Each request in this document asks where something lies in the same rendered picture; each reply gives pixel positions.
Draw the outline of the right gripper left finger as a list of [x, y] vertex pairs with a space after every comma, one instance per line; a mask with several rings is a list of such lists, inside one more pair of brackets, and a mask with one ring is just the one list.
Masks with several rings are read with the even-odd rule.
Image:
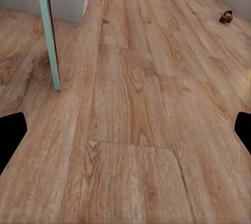
[[22, 112], [0, 118], [0, 175], [27, 132]]

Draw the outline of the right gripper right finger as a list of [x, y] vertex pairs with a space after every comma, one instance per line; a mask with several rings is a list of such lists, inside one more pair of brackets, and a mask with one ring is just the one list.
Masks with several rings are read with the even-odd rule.
[[234, 131], [251, 154], [251, 114], [239, 112]]

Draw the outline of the sandal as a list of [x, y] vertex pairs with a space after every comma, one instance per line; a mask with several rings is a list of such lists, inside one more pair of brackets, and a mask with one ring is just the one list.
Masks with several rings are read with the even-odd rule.
[[224, 15], [221, 16], [219, 22], [220, 22], [220, 23], [223, 23], [223, 24], [224, 24], [225, 22], [231, 22], [232, 19], [233, 19], [232, 15], [233, 15], [233, 14], [232, 14], [232, 11], [231, 11], [231, 10], [226, 11], [226, 12], [224, 13]]

